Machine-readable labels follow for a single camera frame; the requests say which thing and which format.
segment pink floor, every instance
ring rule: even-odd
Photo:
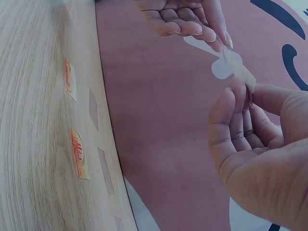
[[[299,22],[303,19],[276,1]],[[234,51],[259,83],[298,87],[282,60],[308,83],[308,43],[248,0],[221,0]],[[229,197],[207,145],[208,112],[231,76],[216,78],[218,58],[151,32],[132,0],[96,6],[104,81],[124,176],[162,231],[229,231]]]

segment paper strip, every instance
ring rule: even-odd
[[[71,145],[72,145],[72,156],[76,174],[79,178],[90,180],[89,168],[87,160],[83,152],[82,140],[78,132],[73,128],[69,129]]]
[[[64,89],[77,102],[75,68],[64,58]]]

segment fingernail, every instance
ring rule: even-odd
[[[200,34],[192,34],[192,35],[196,35],[196,36],[198,36],[198,35],[202,35],[203,34],[203,32],[201,32]]]
[[[214,30],[210,29],[207,32],[207,39],[205,39],[206,42],[215,42],[217,39],[217,35]]]
[[[170,34],[170,35],[179,35],[180,32],[177,32],[177,31],[170,31],[169,34]]]
[[[226,32],[226,39],[228,40],[229,47],[233,49],[233,42],[228,32]]]
[[[208,39],[205,39],[206,42],[215,42],[216,41],[216,38],[213,39],[213,40],[208,40]]]

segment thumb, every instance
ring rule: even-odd
[[[295,90],[279,88],[274,85],[256,84],[253,94],[253,103],[267,112],[280,115],[285,100],[296,92]]]
[[[226,21],[219,0],[203,0],[202,7],[208,25],[215,31],[225,46],[233,49],[233,42],[227,32]]]

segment sticker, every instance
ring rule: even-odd
[[[72,144],[72,154],[75,171],[77,176],[82,179],[90,180],[87,161],[83,152],[81,137],[74,129],[69,129],[70,139]]]
[[[77,102],[75,68],[64,58],[64,89]]]

